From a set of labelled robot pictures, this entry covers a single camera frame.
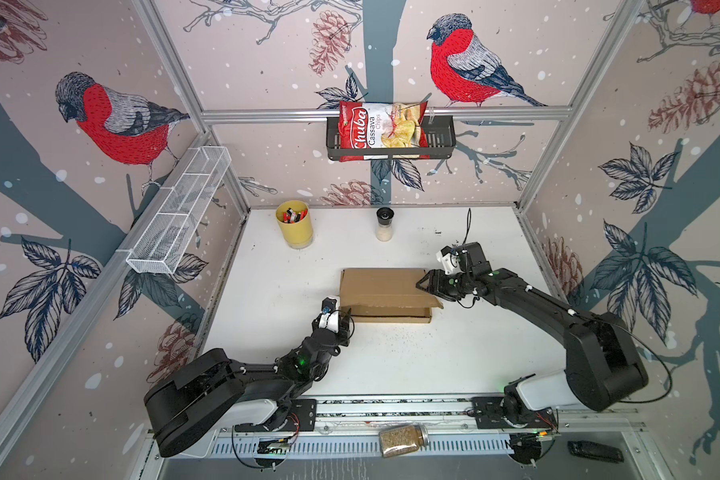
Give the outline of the brown cardboard box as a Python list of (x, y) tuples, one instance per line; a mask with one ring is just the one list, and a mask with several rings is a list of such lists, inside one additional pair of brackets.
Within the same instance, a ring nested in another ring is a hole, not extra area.
[(442, 309), (434, 295), (416, 287), (420, 268), (351, 268), (342, 271), (339, 306), (357, 323), (429, 324)]

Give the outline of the black remote device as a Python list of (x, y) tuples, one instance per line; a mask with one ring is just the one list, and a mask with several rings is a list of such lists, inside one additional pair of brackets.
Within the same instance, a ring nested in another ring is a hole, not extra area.
[(578, 458), (615, 464), (625, 461), (624, 454), (619, 448), (602, 443), (585, 440), (568, 441), (567, 448), (572, 456)]

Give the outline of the red cassava chips bag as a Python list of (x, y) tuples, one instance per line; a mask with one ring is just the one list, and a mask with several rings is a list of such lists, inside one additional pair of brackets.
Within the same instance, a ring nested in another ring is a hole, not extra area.
[(342, 150), (428, 147), (422, 121), (427, 103), (339, 103)]

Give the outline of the glass spice grinder black cap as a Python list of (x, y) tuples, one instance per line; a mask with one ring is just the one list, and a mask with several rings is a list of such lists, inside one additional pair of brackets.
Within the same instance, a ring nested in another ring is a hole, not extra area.
[(394, 211), (389, 207), (381, 207), (376, 211), (376, 218), (376, 238), (381, 242), (390, 241), (393, 237)]

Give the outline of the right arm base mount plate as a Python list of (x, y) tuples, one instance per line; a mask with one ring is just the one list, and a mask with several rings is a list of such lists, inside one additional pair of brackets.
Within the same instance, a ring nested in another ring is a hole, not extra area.
[(481, 430), (499, 429), (558, 429), (555, 411), (542, 409), (532, 411), (514, 397), (483, 396), (473, 397), (465, 413), (473, 418)]

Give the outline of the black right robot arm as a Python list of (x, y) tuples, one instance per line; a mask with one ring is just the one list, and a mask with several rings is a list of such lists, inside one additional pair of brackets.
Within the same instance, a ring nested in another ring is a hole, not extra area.
[(511, 311), (565, 350), (564, 369), (531, 374), (504, 388), (507, 416), (568, 405), (600, 412), (648, 385), (633, 337), (619, 317), (577, 310), (513, 271), (493, 268), (477, 242), (445, 247), (437, 259), (441, 267), (425, 273), (417, 289), (456, 303), (470, 295)]

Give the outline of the yellow plastic cup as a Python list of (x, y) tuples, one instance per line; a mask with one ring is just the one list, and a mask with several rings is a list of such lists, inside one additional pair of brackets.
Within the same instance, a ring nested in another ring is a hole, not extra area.
[(282, 203), (275, 218), (285, 242), (293, 249), (308, 247), (313, 241), (312, 217), (308, 205), (299, 200)]

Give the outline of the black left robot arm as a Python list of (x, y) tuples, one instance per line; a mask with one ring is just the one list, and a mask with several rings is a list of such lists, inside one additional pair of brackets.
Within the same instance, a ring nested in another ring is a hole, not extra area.
[(353, 333), (347, 318), (335, 328), (315, 323), (298, 347), (272, 364), (238, 362), (214, 348), (171, 373), (144, 397), (160, 455), (184, 452), (228, 413), (235, 426), (280, 426), (293, 400), (325, 377)]

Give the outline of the glass jar of grains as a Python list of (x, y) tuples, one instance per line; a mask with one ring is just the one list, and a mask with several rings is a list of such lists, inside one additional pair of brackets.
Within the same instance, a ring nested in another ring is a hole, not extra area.
[(379, 432), (379, 446), (383, 458), (414, 453), (428, 445), (429, 436), (423, 425), (398, 425)]

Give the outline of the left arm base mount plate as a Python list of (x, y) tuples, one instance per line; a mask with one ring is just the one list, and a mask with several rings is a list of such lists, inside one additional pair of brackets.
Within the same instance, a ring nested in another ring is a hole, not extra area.
[(296, 433), (313, 432), (317, 417), (317, 401), (315, 399), (298, 398), (293, 400), (288, 409), (279, 407), (263, 424), (251, 423), (235, 426), (236, 432), (244, 433)]

